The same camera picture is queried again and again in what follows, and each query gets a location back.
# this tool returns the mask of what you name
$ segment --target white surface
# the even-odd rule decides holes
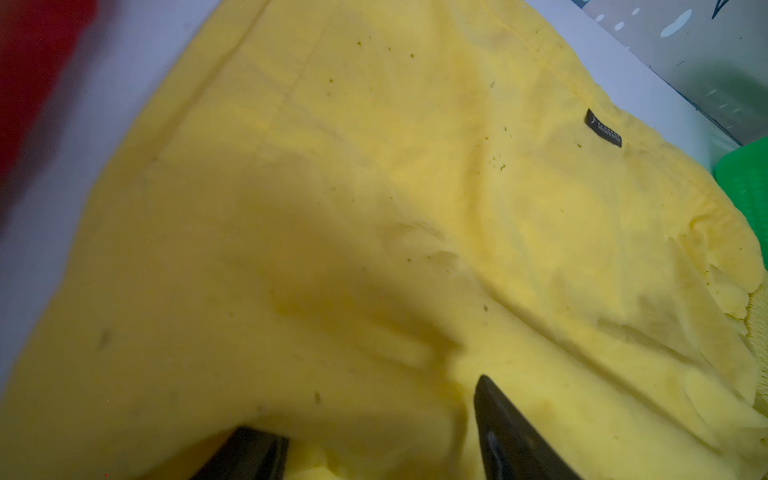
[[[590,0],[584,12],[743,144],[768,135],[768,2]],[[634,15],[633,8],[642,6]],[[620,31],[612,25],[625,22]],[[713,88],[717,94],[707,96]],[[720,109],[728,103],[730,108]]]
[[[28,138],[23,169],[10,179],[14,204],[0,220],[0,388],[61,279],[91,185],[218,2],[101,3],[99,19]],[[719,155],[711,141],[722,134],[573,3],[529,4],[571,45],[616,105],[704,165]]]

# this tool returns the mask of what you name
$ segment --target green object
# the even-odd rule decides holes
[[[768,269],[768,137],[732,151],[720,160],[714,173],[757,235]]]

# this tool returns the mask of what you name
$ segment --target clothing label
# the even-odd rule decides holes
[[[603,125],[603,122],[599,121],[598,118],[594,116],[592,110],[587,109],[587,116],[584,118],[584,123],[587,124],[594,133],[598,134],[599,137],[610,141],[612,144],[621,148],[621,135]]]

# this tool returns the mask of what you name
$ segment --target red object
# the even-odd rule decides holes
[[[0,2],[0,182],[51,93],[97,0]]]

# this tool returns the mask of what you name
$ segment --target yellow shirt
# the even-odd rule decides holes
[[[755,236],[524,6],[225,0],[91,193],[0,477],[189,478],[249,425],[292,480],[480,479],[482,373],[583,478],[768,470]]]

